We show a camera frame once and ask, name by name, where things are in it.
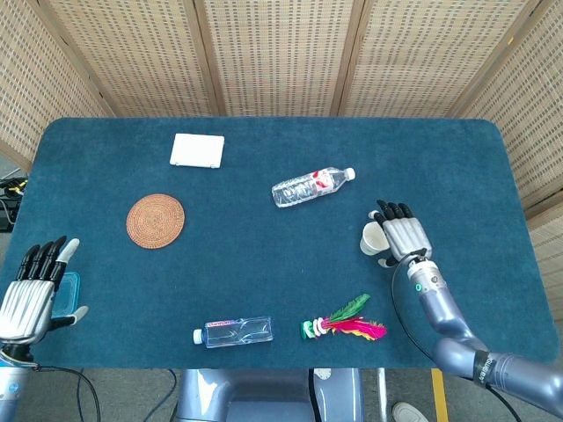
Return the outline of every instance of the dark teal tablecloth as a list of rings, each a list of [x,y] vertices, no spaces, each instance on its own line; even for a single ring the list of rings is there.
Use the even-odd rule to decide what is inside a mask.
[[[224,135],[221,169],[169,165],[176,133]],[[326,166],[354,167],[337,193],[279,209],[271,186]],[[147,251],[125,227],[143,196],[186,211],[170,246]],[[194,118],[63,119],[43,135],[6,255],[0,290],[23,253],[62,234],[81,245],[79,325],[33,352],[70,367],[430,366],[395,317],[391,274],[359,249],[376,199],[420,218],[470,326],[493,350],[552,360],[558,340],[501,135],[484,120]],[[415,336],[436,335],[403,275],[400,308]],[[304,341],[299,323],[360,293],[389,327],[378,342]],[[206,321],[269,315],[274,341],[207,350]]]

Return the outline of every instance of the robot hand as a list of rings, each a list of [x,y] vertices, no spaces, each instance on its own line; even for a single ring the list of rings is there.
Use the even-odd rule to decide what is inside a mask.
[[[414,251],[426,250],[423,256],[432,256],[432,245],[428,241],[426,233],[419,220],[414,217],[412,211],[406,204],[386,203],[378,200],[382,213],[377,210],[369,213],[369,218],[374,219],[384,230],[392,256],[387,259],[379,259],[383,267],[395,266],[403,259],[406,264],[415,256],[408,257]]]
[[[40,247],[33,246],[24,256],[15,281],[9,286],[0,308],[0,342],[29,346],[39,343],[47,331],[74,325],[88,311],[83,306],[74,314],[51,319],[55,295],[67,263],[78,247],[62,236]]]

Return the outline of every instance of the bottle cap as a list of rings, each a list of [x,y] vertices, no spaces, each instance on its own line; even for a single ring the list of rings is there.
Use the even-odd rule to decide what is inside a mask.
[[[354,180],[355,179],[355,171],[351,167],[345,169],[344,174],[346,175],[346,180]]]
[[[203,338],[201,328],[198,328],[197,330],[194,330],[194,344],[200,345],[201,343],[203,343]]]

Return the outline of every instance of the round rattan coaster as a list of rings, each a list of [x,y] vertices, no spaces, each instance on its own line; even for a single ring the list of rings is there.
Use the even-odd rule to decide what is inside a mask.
[[[172,196],[156,193],[139,200],[127,216],[127,233],[145,249],[171,244],[184,227],[184,209]]]

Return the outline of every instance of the shoe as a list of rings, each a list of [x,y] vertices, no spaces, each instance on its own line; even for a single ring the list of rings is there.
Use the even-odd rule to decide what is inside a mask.
[[[428,422],[416,407],[405,402],[395,403],[392,414],[395,422]]]

